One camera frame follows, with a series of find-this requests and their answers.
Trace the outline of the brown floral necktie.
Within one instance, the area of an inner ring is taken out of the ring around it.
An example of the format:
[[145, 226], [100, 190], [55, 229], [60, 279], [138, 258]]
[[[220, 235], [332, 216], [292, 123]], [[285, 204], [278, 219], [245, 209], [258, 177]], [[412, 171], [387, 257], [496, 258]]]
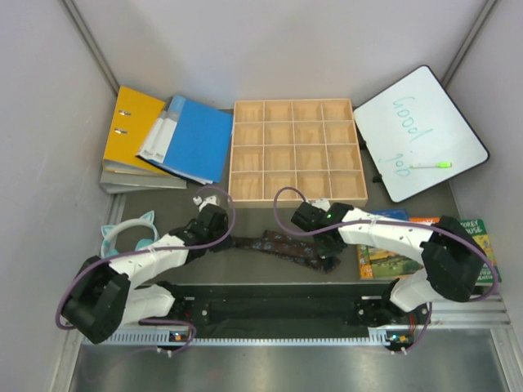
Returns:
[[278, 257], [322, 274], [333, 272], [341, 264], [335, 256], [322, 258], [314, 244], [273, 230], [266, 230], [260, 238], [233, 237], [232, 240], [235, 248]]

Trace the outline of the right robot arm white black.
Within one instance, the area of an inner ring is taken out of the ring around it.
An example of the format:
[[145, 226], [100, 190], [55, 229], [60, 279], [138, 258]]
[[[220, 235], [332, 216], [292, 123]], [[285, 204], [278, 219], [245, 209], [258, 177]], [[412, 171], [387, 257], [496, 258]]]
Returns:
[[468, 302], [488, 258], [460, 222], [442, 216], [435, 224], [374, 215], [344, 203], [303, 202], [291, 219], [315, 240], [321, 256], [336, 256], [349, 245], [365, 245], [405, 256], [421, 265], [392, 281], [377, 300], [355, 302], [368, 327], [400, 323], [434, 300]]

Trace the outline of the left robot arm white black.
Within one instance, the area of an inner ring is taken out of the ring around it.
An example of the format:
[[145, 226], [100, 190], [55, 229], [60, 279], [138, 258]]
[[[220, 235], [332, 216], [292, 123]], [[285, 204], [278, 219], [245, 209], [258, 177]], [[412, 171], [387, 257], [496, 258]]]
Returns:
[[168, 283], [151, 284], [158, 275], [230, 246], [235, 214], [211, 195], [197, 202], [198, 215], [182, 227], [134, 252], [87, 259], [60, 299], [56, 326], [76, 329], [91, 343], [108, 340], [120, 327], [170, 324], [185, 316], [185, 304]]

